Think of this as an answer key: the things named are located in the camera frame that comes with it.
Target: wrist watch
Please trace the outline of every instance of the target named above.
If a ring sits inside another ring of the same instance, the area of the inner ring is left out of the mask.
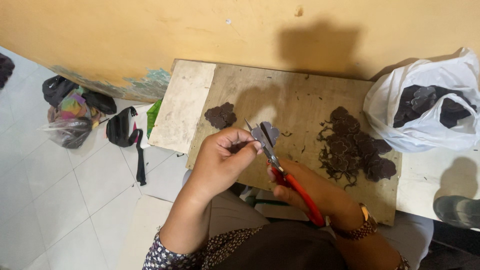
[[[336,229],[335,225],[332,224],[332,229],[338,236],[348,240],[360,240],[377,231],[377,221],[370,214],[367,206],[362,203],[359,203],[359,205],[364,218],[362,226],[352,231],[344,231]]]

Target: wooden board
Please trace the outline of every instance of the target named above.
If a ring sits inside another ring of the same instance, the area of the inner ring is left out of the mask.
[[[179,60],[148,143],[188,153],[205,104],[215,64]]]
[[[372,85],[372,82],[366,81],[217,64],[202,115],[208,108],[228,101],[235,105],[233,111],[238,119],[233,126],[248,129],[243,118],[250,123],[270,121],[280,132],[293,133],[289,137],[280,135],[277,139],[274,150],[279,157],[304,163],[328,177],[324,169],[319,168],[322,163],[318,156],[324,146],[324,142],[316,140],[323,128],[320,123],[328,120],[335,108],[343,106],[359,120],[363,131],[378,137],[362,111],[363,100]],[[204,117],[200,118],[187,168],[193,168],[205,137],[217,131]],[[401,153],[391,151],[385,157],[395,162],[397,175],[391,180],[374,183],[367,181],[360,171],[358,185],[347,188],[347,192],[357,201],[365,203],[379,222],[393,225]],[[265,155],[258,156],[240,175],[238,182],[272,190],[275,184],[269,183],[265,160]],[[338,180],[342,187],[346,183],[345,178]]]

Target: wall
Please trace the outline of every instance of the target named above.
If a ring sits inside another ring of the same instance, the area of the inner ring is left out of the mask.
[[[175,58],[376,79],[413,58],[479,52],[479,13],[473,0],[3,0],[0,46],[153,101]]]

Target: hand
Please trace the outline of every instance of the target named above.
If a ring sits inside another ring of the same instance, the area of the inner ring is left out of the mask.
[[[319,176],[307,166],[280,159],[280,166],[291,174],[305,189],[310,198],[315,202],[320,213],[329,216],[335,227],[343,230],[353,230],[363,224],[361,208],[350,195],[339,186]],[[271,167],[267,169],[272,181],[275,175]],[[290,205],[296,206],[308,213],[308,206],[298,192],[282,185],[277,185],[273,191],[274,196]]]
[[[244,129],[229,127],[205,138],[187,184],[210,200],[227,190],[262,153],[262,145]]]

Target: black shoe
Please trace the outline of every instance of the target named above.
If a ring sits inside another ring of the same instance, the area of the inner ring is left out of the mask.
[[[442,196],[433,202],[433,211],[441,221],[452,226],[480,229],[480,199]]]

